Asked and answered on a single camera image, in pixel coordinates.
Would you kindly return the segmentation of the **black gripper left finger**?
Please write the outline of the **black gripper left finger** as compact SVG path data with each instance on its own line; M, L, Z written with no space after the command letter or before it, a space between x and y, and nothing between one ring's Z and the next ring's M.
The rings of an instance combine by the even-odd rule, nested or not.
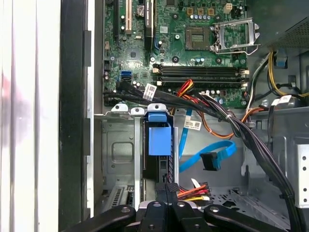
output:
M164 232L167 220L167 184L156 184L155 200L140 203L136 210L119 205L80 222L66 232Z

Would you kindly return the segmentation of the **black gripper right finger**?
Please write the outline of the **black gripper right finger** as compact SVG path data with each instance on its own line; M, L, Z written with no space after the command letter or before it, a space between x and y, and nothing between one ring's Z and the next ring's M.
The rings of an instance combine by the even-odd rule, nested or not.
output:
M203 212L193 208L188 201L177 197L179 186L166 184L168 203L175 224L173 232L282 232L276 226L238 212L234 208L210 204Z

